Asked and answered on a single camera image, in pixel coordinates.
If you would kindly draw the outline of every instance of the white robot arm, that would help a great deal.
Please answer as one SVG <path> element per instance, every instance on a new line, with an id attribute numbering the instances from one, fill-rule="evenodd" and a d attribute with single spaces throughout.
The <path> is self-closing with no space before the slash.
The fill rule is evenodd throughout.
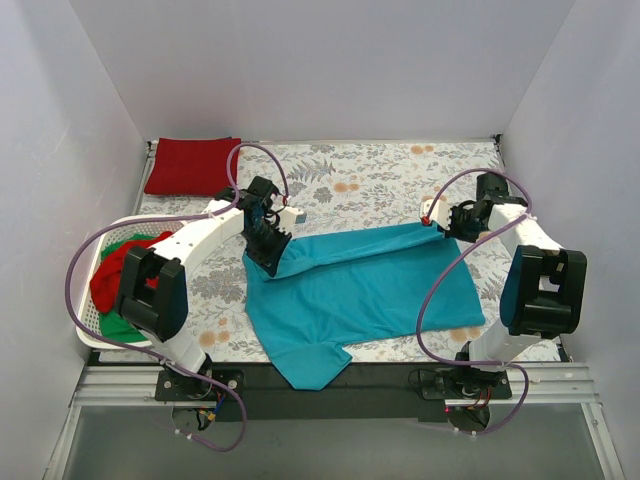
<path id="1" fill-rule="evenodd" d="M 241 192 L 236 208 L 188 223 L 149 249 L 129 250 L 116 298 L 117 313 L 138 328 L 156 351 L 189 371 L 206 375 L 210 360 L 186 324 L 188 280 L 205 258 L 234 235 L 243 235 L 247 254 L 275 275 L 293 226 L 305 221 L 304 212 L 297 208 L 272 210 L 277 194 L 272 182 L 256 177 Z M 221 192 L 203 213 L 228 206 L 232 197 L 230 190 Z M 149 287 L 147 279 L 156 277 L 157 287 Z"/>
<path id="2" fill-rule="evenodd" d="M 522 216 L 526 202 L 509 194 L 506 181 L 492 173 L 478 177 L 476 200 L 450 206 L 438 200 L 428 220 L 445 236 L 475 242 L 483 232 L 497 231 Z M 425 219 L 432 200 L 421 205 Z M 565 250 L 527 218 L 499 236 L 513 262 L 495 322 L 466 348 L 469 360 L 494 360 L 501 370 L 526 348 L 543 339 L 572 333 L 578 326 L 587 259 Z"/>

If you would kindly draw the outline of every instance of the red cloth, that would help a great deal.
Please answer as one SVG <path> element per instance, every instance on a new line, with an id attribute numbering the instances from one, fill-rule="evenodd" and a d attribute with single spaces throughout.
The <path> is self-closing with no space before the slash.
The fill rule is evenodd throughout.
<path id="1" fill-rule="evenodd" d="M 156 160 L 144 193 L 151 195 L 202 195 L 212 197 L 230 186 L 227 157 L 239 138 L 219 140 L 171 140 L 158 142 Z M 231 162 L 231 175 L 238 178 L 238 152 Z"/>
<path id="2" fill-rule="evenodd" d="M 158 243 L 171 235 L 173 235 L 173 232 L 162 232 L 158 237 L 151 240 L 132 240 L 123 244 L 104 259 L 89 282 L 91 299 L 99 312 L 109 313 L 116 303 L 118 287 L 120 286 L 120 273 L 124 265 L 124 257 L 129 249 L 134 246 L 149 248 L 154 243 Z M 158 280 L 147 280 L 147 283 L 155 288 Z"/>

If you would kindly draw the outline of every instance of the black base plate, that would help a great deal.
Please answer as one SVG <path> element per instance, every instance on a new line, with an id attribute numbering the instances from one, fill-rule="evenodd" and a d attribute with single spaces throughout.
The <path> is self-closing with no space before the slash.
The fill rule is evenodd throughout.
<path id="1" fill-rule="evenodd" d="M 441 374 L 452 367 L 438 363 L 352 363 L 323 390 L 294 390 L 269 363 L 225 363 L 215 365 L 214 378 L 234 379 L 252 420 L 417 418 L 423 422 L 446 422 L 442 398 L 424 398 L 416 385 L 418 375 Z M 158 378 L 158 401 L 197 401 L 164 387 L 166 372 Z M 459 398 L 453 391 L 446 398 Z M 491 398 L 511 398 L 508 384 L 491 392 Z M 223 407 L 216 421 L 239 421 L 235 405 Z"/>

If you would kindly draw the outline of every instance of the white wall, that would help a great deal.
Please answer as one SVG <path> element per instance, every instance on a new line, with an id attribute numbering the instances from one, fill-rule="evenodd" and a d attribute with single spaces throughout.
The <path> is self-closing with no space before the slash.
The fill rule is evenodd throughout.
<path id="1" fill-rule="evenodd" d="M 488 137 L 574 0 L 71 0 L 142 135 Z"/>
<path id="2" fill-rule="evenodd" d="M 2 2 L 0 61 L 0 477 L 36 479 L 83 366 L 64 273 L 130 213 L 144 143 L 67 0 Z"/>
<path id="3" fill-rule="evenodd" d="M 507 170 L 566 248 L 588 258 L 587 361 L 627 478 L 640 478 L 640 4 L 578 0 L 504 135 Z"/>

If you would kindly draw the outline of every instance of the white basket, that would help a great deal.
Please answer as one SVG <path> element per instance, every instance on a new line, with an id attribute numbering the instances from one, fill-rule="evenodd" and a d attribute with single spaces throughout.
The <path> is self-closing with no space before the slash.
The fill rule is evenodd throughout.
<path id="1" fill-rule="evenodd" d="M 120 223 L 125 220 L 131 220 L 134 218 L 145 218 L 145 217 L 154 217 L 157 215 L 135 215 L 132 217 L 124 217 L 120 220 L 117 220 L 114 223 Z M 100 266 L 100 252 L 105 249 L 105 247 L 111 245 L 112 243 L 121 242 L 128 238 L 131 238 L 135 234 L 144 234 L 144 235 L 152 235 L 157 237 L 162 232 L 171 231 L 176 232 L 180 230 L 185 225 L 185 222 L 181 221 L 167 221 L 167 222 L 153 222 L 153 223 L 138 223 L 135 225 L 127 225 L 126 227 L 116 228 L 115 230 L 111 230 L 110 232 L 105 233 L 100 240 L 98 241 L 98 248 L 93 256 L 91 261 L 91 269 L 89 270 L 89 277 L 85 282 L 84 290 L 82 292 L 82 301 L 80 303 L 80 321 L 83 325 L 91 329 L 96 333 L 100 333 L 100 314 L 98 310 L 96 310 L 96 306 L 93 304 L 93 300 L 91 300 L 91 294 L 89 292 L 89 280 L 93 277 L 93 274 Z M 92 348 L 99 348 L 102 350 L 120 350 L 121 347 L 116 347 L 113 345 L 109 345 L 108 343 L 104 343 L 100 340 L 97 340 L 82 330 L 76 327 L 76 332 L 78 333 L 78 337 L 82 343 L 89 345 Z M 130 345 L 134 345 L 136 347 L 148 347 L 151 345 L 151 342 L 148 340 L 144 342 L 134 342 L 130 343 Z"/>

